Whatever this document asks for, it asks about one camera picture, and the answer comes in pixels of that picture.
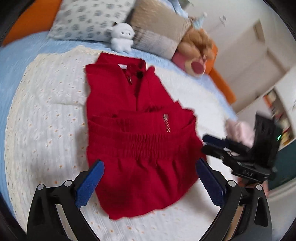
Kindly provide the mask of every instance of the screw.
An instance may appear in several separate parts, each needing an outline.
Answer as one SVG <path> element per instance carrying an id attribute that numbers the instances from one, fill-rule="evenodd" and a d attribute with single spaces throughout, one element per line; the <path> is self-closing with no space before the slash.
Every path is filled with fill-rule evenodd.
<path id="1" fill-rule="evenodd" d="M 37 187 L 38 190 L 42 190 L 43 188 L 44 188 L 43 184 L 39 184 L 38 187 Z"/>
<path id="2" fill-rule="evenodd" d="M 230 180 L 230 181 L 228 181 L 228 185 L 231 187 L 235 187 L 236 183 L 235 183 L 235 181 Z"/>
<path id="3" fill-rule="evenodd" d="M 262 186 L 261 185 L 256 185 L 257 190 L 262 191 Z"/>
<path id="4" fill-rule="evenodd" d="M 72 181 L 71 180 L 65 181 L 64 185 L 66 187 L 70 187 L 72 185 Z"/>

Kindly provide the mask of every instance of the plush toy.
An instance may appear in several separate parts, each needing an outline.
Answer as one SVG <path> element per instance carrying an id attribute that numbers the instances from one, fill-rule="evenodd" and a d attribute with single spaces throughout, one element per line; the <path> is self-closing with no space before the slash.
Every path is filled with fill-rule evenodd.
<path id="1" fill-rule="evenodd" d="M 214 59 L 213 41 L 203 30 L 191 27 L 177 47 L 172 62 L 186 73 L 200 77 L 206 69 L 206 61 Z"/>
<path id="2" fill-rule="evenodd" d="M 179 43 L 177 50 L 188 59 L 213 59 L 213 40 L 203 30 L 191 27 Z"/>
<path id="3" fill-rule="evenodd" d="M 119 23 L 111 31 L 111 49 L 116 52 L 131 52 L 135 32 L 127 23 Z"/>

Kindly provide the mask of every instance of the teal wall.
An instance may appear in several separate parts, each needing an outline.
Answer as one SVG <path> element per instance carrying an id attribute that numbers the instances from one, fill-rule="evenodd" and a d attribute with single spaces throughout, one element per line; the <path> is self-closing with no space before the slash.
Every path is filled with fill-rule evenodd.
<path id="1" fill-rule="evenodd" d="M 296 177 L 296 141 L 277 153 L 275 166 L 278 172 L 275 180 L 268 181 L 269 189 L 276 188 Z"/>

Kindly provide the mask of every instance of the red dress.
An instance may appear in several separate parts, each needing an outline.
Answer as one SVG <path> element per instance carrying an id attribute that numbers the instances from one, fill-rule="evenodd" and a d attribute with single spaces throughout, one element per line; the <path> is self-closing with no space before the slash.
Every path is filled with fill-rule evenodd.
<path id="1" fill-rule="evenodd" d="M 142 59 L 101 53 L 86 66 L 89 165 L 105 172 L 96 193 L 111 219 L 134 217 L 178 201 L 205 158 L 191 110 L 174 102 Z"/>

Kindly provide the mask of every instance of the white bedspread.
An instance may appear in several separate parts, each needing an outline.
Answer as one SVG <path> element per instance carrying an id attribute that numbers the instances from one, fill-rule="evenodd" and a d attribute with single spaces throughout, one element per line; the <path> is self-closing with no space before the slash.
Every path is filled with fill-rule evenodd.
<path id="1" fill-rule="evenodd" d="M 61 185 L 87 170 L 88 95 L 83 66 L 100 51 L 83 46 L 63 54 L 40 54 L 27 67 L 7 119 L 5 165 L 7 186 L 17 221 L 26 230 L 30 204 L 38 184 Z M 227 118 L 216 97 L 191 78 L 157 67 L 156 74 L 172 98 L 198 116 L 200 136 L 225 137 Z M 220 160 L 213 169 L 235 179 Z M 105 241 L 199 240 L 219 211 L 200 180 L 177 203 L 136 218 L 110 220 L 95 194 L 81 209 L 96 235 Z M 69 238 L 76 240 L 62 219 Z"/>

